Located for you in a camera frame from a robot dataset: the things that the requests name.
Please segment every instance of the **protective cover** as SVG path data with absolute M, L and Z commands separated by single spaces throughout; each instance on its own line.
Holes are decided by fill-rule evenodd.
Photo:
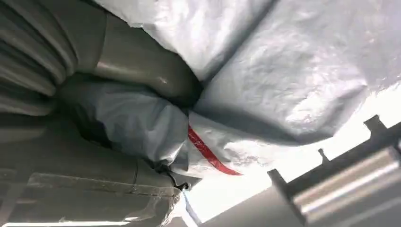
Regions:
M 188 117 L 143 85 L 81 75 L 60 90 L 61 106 L 86 139 L 169 165 L 187 138 Z
M 401 92 L 399 1 L 96 1 L 207 84 L 194 108 L 202 117 L 189 117 L 203 143 L 177 157 L 188 170 L 269 169 L 277 153 L 318 149 L 340 128 L 396 111 L 384 103 Z M 192 151 L 205 147 L 220 163 Z

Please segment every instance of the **clear plastic wrap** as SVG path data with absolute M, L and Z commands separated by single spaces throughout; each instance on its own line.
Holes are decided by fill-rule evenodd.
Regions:
M 0 170 L 3 176 L 11 172 Z M 4 226 L 122 226 L 137 222 L 139 226 L 163 227 L 179 214 L 174 209 L 181 195 L 174 187 L 43 173 L 33 173 L 26 186 L 12 181 L 0 178 L 10 189 L 21 191 Z

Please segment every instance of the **white light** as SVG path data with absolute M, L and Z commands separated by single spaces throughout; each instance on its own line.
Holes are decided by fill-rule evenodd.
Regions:
M 187 193 L 199 220 L 204 223 L 271 186 L 266 173 L 205 178 Z
M 135 221 L 137 220 L 139 217 L 129 217 L 129 218 L 125 218 L 126 221 Z
M 128 223 L 127 221 L 9 222 L 3 227 L 123 226 Z
M 322 164 L 323 158 L 315 150 L 299 151 L 277 164 L 277 171 L 288 183 Z
M 322 142 L 322 149 L 329 160 L 344 154 L 370 138 L 370 130 L 362 121 L 349 121 L 332 138 Z
M 382 123 L 390 128 L 401 121 L 401 109 L 394 105 L 400 95 L 401 86 L 397 83 L 378 94 L 372 94 L 365 105 L 368 105 L 372 112 L 379 115 Z

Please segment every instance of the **red stripe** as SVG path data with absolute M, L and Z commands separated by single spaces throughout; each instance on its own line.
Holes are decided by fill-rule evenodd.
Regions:
M 241 175 L 239 172 L 229 169 L 213 154 L 209 147 L 202 141 L 196 132 L 188 125 L 189 140 L 195 145 L 199 152 L 214 166 L 218 171 L 228 175 Z

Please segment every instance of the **crumpled plastic cover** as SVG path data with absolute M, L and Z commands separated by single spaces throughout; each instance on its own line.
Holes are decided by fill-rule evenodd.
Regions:
M 172 167 L 189 175 L 273 168 L 276 153 L 316 148 L 401 94 L 400 1 L 160 0 L 143 6 L 146 20 L 127 16 L 136 1 L 97 2 L 143 23 L 204 81 L 189 121 L 220 164 L 186 141 Z
M 188 117 L 178 107 L 143 85 L 81 76 L 59 94 L 81 133 L 89 130 L 88 139 L 109 140 L 113 150 L 154 164 L 175 160 L 188 130 Z

